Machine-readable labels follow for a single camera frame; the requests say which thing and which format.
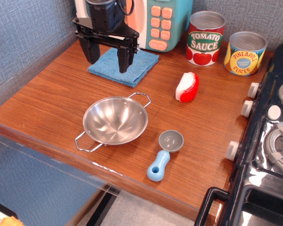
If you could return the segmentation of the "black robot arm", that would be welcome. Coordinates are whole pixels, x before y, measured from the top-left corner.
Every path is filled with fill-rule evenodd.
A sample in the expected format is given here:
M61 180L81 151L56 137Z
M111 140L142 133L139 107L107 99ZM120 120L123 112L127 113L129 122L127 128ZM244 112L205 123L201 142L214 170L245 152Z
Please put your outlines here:
M125 73L140 50L139 33L125 23L125 16L133 13L134 2L129 13L123 0L86 0L83 5L89 8L90 16L77 16L73 23L87 61L98 61L100 44L116 48L119 71Z

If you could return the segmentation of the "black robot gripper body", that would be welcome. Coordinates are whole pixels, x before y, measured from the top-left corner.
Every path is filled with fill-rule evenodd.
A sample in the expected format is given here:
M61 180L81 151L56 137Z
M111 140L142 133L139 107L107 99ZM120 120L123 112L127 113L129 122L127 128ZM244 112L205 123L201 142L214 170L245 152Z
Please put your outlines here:
M80 29L86 28L102 37L122 37L121 43L128 43L133 53L140 50L139 33L125 23L125 16L132 14L134 4L129 12L123 4L88 4L90 17L75 17L73 23Z

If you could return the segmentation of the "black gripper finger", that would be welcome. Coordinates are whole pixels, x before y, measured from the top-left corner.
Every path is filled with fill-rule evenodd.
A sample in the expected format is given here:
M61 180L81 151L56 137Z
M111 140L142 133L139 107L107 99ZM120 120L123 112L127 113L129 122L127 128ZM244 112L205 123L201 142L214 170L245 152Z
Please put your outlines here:
M99 44L83 38L79 38L79 41L87 61L91 64L95 64L100 58Z
M118 64L120 73L127 72L128 67L133 63L134 51L129 47L117 49Z

